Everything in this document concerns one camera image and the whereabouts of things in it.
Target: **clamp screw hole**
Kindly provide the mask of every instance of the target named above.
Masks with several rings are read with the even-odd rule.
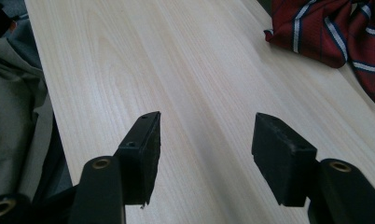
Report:
[[[350,166],[339,161],[333,161],[329,165],[340,172],[349,173],[352,171]]]
[[[92,168],[97,169],[97,170],[103,169],[106,166],[108,166],[110,163],[111,161],[109,159],[99,159],[98,161],[95,161],[92,164]]]
[[[7,199],[0,202],[0,217],[7,214],[16,206],[16,200]]]

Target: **gray fabric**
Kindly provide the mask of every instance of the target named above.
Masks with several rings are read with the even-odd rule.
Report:
[[[18,25],[16,34],[21,28]],[[27,46],[19,41],[14,48]],[[43,72],[22,59],[9,42],[0,38],[0,194],[17,191],[33,198],[53,114]],[[35,65],[29,55],[25,59]]]
[[[24,0],[0,0],[0,4],[10,18],[27,14]]]
[[[16,30],[7,37],[11,47],[30,65],[42,68],[31,23],[18,21]]]

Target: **wooden table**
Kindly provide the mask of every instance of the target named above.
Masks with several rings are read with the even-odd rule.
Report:
[[[274,115],[375,187],[375,104],[351,68],[270,46],[255,0],[26,0],[68,166],[112,155],[142,114],[162,113],[151,203],[128,223],[308,223],[278,206],[251,155]]]

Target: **red striped fabric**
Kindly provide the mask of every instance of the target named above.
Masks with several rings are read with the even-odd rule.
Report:
[[[375,102],[375,0],[272,0],[266,40],[330,67],[351,62]]]

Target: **clamp jaw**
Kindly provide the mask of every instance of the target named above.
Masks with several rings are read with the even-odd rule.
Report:
[[[317,149],[276,117],[256,116],[252,155],[278,204],[303,207],[311,223],[375,223],[375,188],[346,161]]]
[[[120,224],[124,206],[149,203],[160,158],[160,112],[141,116],[114,156],[88,161],[78,185],[41,204],[0,196],[0,224]]]

